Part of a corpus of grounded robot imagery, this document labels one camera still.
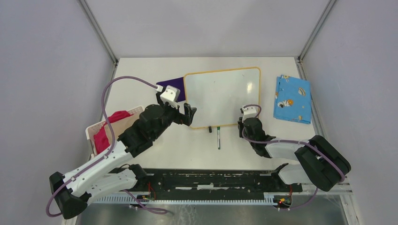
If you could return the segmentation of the green capped whiteboard marker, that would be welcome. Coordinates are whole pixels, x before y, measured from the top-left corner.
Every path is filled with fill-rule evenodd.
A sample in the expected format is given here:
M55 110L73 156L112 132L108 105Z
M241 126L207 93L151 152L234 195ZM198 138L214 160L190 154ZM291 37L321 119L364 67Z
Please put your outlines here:
M217 148L220 150L221 149L221 127L216 128L217 131Z

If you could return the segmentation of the yellow framed whiteboard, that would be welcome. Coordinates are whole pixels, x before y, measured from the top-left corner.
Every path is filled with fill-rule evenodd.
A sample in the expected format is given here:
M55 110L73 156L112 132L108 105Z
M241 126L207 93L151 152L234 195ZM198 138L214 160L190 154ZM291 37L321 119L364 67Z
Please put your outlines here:
M242 106L260 103L259 67L188 73L183 80L186 103L197 108L193 129L236 125Z

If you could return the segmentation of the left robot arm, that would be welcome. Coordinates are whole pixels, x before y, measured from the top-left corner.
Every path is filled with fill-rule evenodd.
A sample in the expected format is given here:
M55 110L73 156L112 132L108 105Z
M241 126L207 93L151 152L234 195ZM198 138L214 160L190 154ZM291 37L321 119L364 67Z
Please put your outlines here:
M130 188L136 191L146 188L147 177L140 166L109 177L105 175L152 147L172 123L192 124L197 108L184 103L184 113L180 113L175 101L164 102L160 94L157 100L158 103L148 105L109 148L77 169L66 174L55 172L49 177L52 193L46 206L49 217L71 219L103 196Z

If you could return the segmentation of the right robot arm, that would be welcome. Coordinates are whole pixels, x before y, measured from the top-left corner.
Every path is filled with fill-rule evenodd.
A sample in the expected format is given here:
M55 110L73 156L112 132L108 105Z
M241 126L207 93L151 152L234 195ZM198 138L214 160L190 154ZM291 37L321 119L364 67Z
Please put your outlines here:
M260 119L238 119L239 136L249 142L257 155L264 158L284 158L296 164L279 166L271 178L276 191L284 191L290 184L312 183L328 192L337 183L343 182L352 167L323 136L315 135L309 140L295 141L267 135Z

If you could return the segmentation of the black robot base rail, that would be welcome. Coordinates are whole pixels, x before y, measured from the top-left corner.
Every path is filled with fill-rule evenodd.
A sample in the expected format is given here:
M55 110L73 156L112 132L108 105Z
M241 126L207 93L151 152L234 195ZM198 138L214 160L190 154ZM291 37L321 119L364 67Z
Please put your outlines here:
M287 185L272 171L144 169L147 176L131 192L154 191L155 200L263 200L265 193L299 193L301 185Z

